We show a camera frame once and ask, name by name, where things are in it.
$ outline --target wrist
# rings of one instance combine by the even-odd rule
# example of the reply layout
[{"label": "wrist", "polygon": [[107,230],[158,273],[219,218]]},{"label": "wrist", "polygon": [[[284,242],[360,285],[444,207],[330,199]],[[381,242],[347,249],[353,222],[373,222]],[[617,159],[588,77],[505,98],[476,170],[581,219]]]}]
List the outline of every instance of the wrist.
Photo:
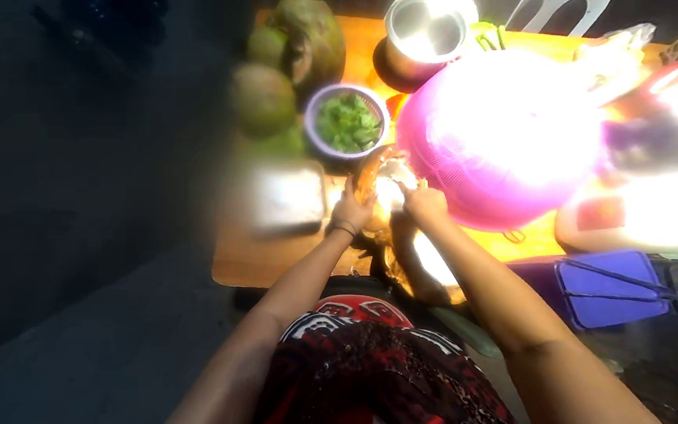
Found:
[{"label": "wrist", "polygon": [[414,217],[417,226],[428,233],[438,228],[449,227],[450,225],[457,225],[449,216],[449,214],[427,214],[422,213]]},{"label": "wrist", "polygon": [[347,246],[355,239],[355,236],[348,228],[335,226],[334,223],[329,223],[326,231],[328,231],[326,238],[331,238]]}]

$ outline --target plastic container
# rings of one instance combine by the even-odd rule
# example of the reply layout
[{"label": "plastic container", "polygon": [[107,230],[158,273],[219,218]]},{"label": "plastic container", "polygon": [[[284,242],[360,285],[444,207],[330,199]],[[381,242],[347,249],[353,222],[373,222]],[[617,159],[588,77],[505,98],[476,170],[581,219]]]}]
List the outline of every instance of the plastic container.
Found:
[{"label": "plastic container", "polygon": [[253,229],[260,236],[318,231],[327,213],[317,161],[268,164],[253,171]]},{"label": "plastic container", "polygon": [[[638,250],[583,254],[571,256],[571,259],[660,287],[660,291],[667,290],[658,280],[648,257]],[[576,331],[634,322],[668,313],[671,309],[670,300],[660,291],[582,269],[561,259],[552,263],[508,266]],[[638,300],[598,296],[623,296]]]},{"label": "plastic container", "polygon": [[[373,113],[376,118],[381,119],[381,135],[379,136],[378,141],[372,148],[359,153],[344,153],[335,150],[321,138],[318,134],[318,130],[315,128],[318,120],[318,112],[321,110],[323,103],[341,94],[350,93],[361,96],[365,101],[365,104],[367,104],[368,108],[371,110],[371,113]],[[310,140],[321,153],[335,159],[358,159],[369,155],[374,149],[377,149],[383,144],[383,139],[389,133],[390,122],[391,118],[389,117],[389,111],[386,110],[386,103],[375,92],[368,88],[360,87],[359,85],[329,85],[310,98],[310,102],[308,102],[307,109],[305,110],[305,132],[307,132],[308,140]]]}]

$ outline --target purple plastic basket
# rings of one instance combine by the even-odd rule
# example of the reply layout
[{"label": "purple plastic basket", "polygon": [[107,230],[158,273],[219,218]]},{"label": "purple plastic basket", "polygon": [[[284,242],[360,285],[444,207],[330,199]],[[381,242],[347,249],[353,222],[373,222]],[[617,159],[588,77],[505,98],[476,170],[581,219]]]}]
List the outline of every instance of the purple plastic basket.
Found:
[{"label": "purple plastic basket", "polygon": [[[315,130],[318,112],[321,110],[323,103],[338,95],[349,93],[355,93],[361,96],[365,101],[365,104],[367,104],[368,108],[371,110],[371,113],[373,113],[376,118],[381,119],[381,135],[378,138],[378,141],[372,148],[360,153],[338,152],[333,147],[329,146],[328,143],[323,141],[318,134],[318,131]],[[339,159],[357,159],[369,155],[374,149],[377,149],[383,144],[383,138],[389,133],[390,121],[391,118],[389,117],[389,111],[386,110],[385,103],[375,92],[372,92],[372,90],[358,85],[334,84],[315,93],[310,99],[310,102],[308,102],[307,110],[305,111],[305,132],[307,132],[307,137],[310,139],[310,142],[326,155]]]}]

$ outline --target red patterned clothing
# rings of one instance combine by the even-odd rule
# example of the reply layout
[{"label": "red patterned clothing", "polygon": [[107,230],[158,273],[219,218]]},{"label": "red patterned clothing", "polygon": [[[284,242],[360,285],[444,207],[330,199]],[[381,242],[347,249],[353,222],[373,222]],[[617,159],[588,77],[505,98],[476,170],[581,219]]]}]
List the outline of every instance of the red patterned clothing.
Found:
[{"label": "red patterned clothing", "polygon": [[393,305],[331,296],[279,341],[254,422],[514,422],[460,347]]}]

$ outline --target coconut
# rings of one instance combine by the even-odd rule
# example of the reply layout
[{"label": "coconut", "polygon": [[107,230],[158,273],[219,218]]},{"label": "coconut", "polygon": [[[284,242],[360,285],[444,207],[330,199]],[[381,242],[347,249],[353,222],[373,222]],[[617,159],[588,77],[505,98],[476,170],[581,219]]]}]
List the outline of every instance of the coconut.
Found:
[{"label": "coconut", "polygon": [[458,304],[465,300],[457,279],[428,238],[402,213],[407,188],[427,186],[417,180],[407,154],[396,145],[382,146],[364,160],[355,181],[355,198],[365,202],[374,192],[378,200],[363,234],[380,246],[386,275],[408,294],[430,305]]},{"label": "coconut", "polygon": [[292,83],[266,65],[249,63],[234,72],[232,101],[240,127],[249,135],[267,137],[291,127],[297,118]]},{"label": "coconut", "polygon": [[288,56],[287,33],[278,28],[261,26],[253,30],[247,42],[247,58],[274,69],[283,69]]},{"label": "coconut", "polygon": [[288,34],[289,63],[282,68],[306,97],[316,88],[340,82],[344,74],[344,34],[323,0],[282,0],[267,26]]}]

